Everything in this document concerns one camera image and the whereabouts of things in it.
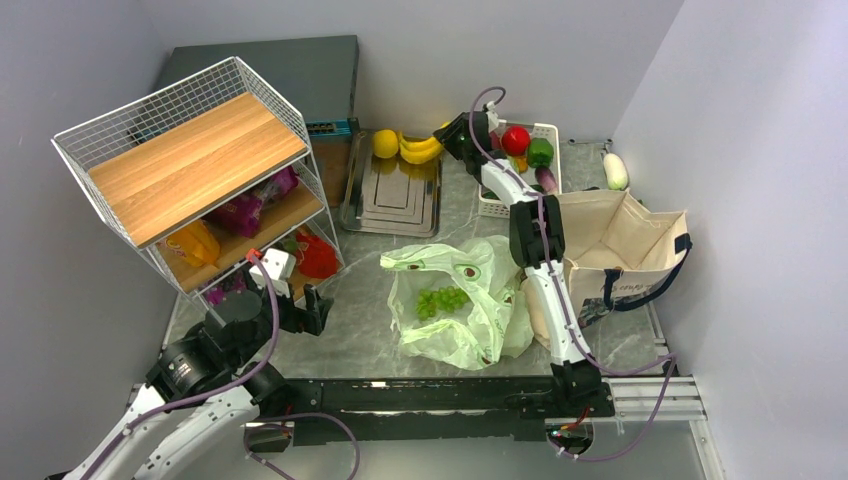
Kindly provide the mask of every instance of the white radish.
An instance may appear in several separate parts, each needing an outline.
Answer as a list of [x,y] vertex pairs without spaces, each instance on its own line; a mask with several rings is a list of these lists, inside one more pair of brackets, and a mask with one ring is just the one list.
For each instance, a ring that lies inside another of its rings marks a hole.
[[604,173],[607,174],[607,186],[610,190],[624,190],[630,181],[624,162],[614,153],[604,155]]

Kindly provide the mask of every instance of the red apple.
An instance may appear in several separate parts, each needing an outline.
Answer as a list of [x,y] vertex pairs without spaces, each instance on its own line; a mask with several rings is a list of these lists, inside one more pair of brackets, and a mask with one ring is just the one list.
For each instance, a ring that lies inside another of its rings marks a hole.
[[501,148],[507,155],[524,155],[529,146],[530,134],[521,127],[509,127],[501,136]]

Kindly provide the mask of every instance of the yellow package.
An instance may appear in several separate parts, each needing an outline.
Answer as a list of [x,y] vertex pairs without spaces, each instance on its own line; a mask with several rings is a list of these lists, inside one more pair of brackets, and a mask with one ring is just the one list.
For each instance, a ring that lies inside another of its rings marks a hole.
[[215,265],[221,254],[221,245],[201,220],[195,220],[168,235],[165,246],[194,267]]

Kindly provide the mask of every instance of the bag handle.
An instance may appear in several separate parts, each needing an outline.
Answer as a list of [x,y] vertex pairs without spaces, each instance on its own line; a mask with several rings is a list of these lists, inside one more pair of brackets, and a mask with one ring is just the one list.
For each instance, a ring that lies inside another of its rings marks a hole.
[[629,303],[615,303],[612,302],[612,287],[615,282],[621,278],[622,271],[619,268],[607,268],[604,269],[604,273],[607,278],[604,282],[604,305],[612,311],[615,310],[617,312],[628,312],[630,310],[635,310],[642,305],[647,304],[648,302],[654,301],[659,298],[660,295],[665,293],[668,290],[668,287],[671,286],[674,279],[677,277],[677,274],[680,273],[680,269],[683,267],[683,262],[686,261],[686,257],[689,256],[689,252],[692,251],[692,239],[689,237],[688,233],[684,233],[679,237],[674,239],[674,253],[680,253],[683,250],[686,250],[686,253],[683,255],[683,259],[680,260],[680,263],[675,265],[673,269],[671,269],[671,273],[668,274],[665,281],[659,288],[654,290],[653,292],[645,295],[642,298],[636,299]]

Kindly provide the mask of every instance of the banana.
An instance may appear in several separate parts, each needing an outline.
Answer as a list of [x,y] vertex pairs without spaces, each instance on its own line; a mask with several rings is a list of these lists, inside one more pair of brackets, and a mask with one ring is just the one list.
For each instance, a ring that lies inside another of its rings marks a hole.
[[436,137],[430,137],[426,140],[419,140],[411,142],[404,138],[403,132],[398,130],[398,145],[403,145],[410,152],[423,152],[425,150],[430,150],[436,145],[440,145],[439,141],[436,140]]
[[434,158],[438,158],[442,154],[442,144],[438,141],[435,145],[431,145],[427,150],[413,151],[406,148],[404,144],[400,145],[400,156],[408,163],[413,165],[421,165],[427,163]]

